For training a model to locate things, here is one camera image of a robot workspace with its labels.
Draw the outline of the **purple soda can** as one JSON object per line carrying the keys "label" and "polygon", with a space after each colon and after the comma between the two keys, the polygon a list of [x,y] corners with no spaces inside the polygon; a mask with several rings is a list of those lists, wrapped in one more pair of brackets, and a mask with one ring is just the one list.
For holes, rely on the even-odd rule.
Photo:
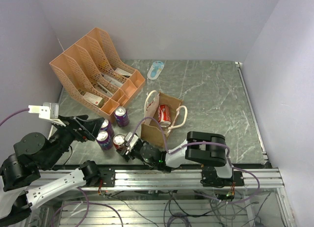
{"label": "purple soda can", "polygon": [[113,128],[112,128],[112,124],[106,118],[104,119],[104,121],[103,121],[103,123],[101,125],[101,131],[106,131],[110,135],[110,137],[114,136],[114,131],[113,131]]}
{"label": "purple soda can", "polygon": [[113,142],[107,131],[101,130],[97,137],[96,141],[102,150],[109,150],[113,147]]}
{"label": "purple soda can", "polygon": [[114,116],[119,127],[125,127],[130,122],[127,110],[124,107],[117,107]]}

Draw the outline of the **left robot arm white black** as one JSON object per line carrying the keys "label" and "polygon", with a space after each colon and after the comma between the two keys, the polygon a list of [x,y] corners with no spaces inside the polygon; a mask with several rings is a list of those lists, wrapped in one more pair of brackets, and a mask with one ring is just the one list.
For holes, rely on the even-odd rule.
{"label": "left robot arm white black", "polygon": [[104,118],[89,119],[87,115],[59,116],[56,131],[47,139],[33,132],[14,144],[11,154],[0,168],[0,225],[16,224],[47,201],[73,188],[95,186],[100,171],[94,161],[85,161],[66,176],[35,189],[27,187],[41,177],[40,171],[53,170],[73,141],[95,141]]}

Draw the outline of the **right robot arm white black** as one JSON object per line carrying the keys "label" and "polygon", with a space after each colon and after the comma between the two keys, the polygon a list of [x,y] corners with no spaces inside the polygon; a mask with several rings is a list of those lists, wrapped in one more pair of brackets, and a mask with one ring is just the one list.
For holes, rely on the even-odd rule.
{"label": "right robot arm white black", "polygon": [[138,159],[153,170],[171,172],[188,161],[203,165],[203,186],[223,188],[234,182],[230,148],[220,134],[190,131],[180,145],[161,151],[130,132],[115,136],[114,146],[126,162]]}

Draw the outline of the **red soda can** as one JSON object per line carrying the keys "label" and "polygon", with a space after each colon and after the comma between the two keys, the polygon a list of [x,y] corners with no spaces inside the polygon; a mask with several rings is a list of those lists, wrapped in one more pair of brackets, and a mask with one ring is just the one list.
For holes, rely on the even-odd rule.
{"label": "red soda can", "polygon": [[157,109],[158,122],[161,127],[166,128],[171,124],[170,108],[166,104],[159,105]]}
{"label": "red soda can", "polygon": [[114,147],[118,150],[122,150],[125,147],[125,136],[122,134],[115,135],[112,141]]}

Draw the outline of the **canvas bag brown printed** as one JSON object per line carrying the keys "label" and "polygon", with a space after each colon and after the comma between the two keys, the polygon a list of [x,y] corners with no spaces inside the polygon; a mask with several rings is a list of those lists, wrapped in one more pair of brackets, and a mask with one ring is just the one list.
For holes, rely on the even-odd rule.
{"label": "canvas bag brown printed", "polygon": [[152,90],[144,103],[144,117],[141,139],[165,148],[171,131],[185,124],[187,107],[178,98]]}

